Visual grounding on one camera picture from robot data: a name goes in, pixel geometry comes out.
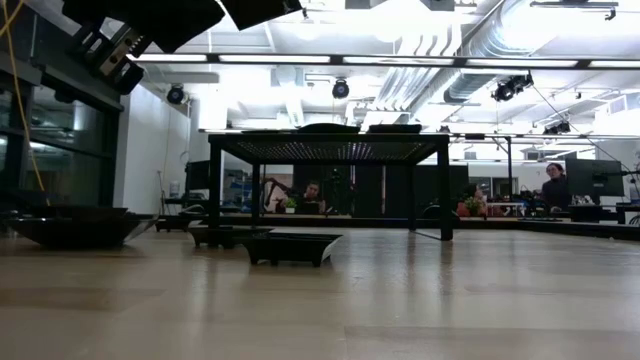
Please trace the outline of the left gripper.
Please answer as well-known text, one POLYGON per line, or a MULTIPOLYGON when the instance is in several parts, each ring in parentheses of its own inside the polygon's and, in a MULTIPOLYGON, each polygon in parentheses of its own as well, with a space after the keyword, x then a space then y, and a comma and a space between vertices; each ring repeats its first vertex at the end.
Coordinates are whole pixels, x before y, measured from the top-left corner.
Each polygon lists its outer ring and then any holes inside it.
POLYGON ((129 95, 144 77, 135 64, 151 43, 174 53, 225 16, 215 0, 64 0, 62 13, 81 24, 68 54, 89 73, 129 95), (123 22, 108 37, 101 31, 105 18, 123 22))

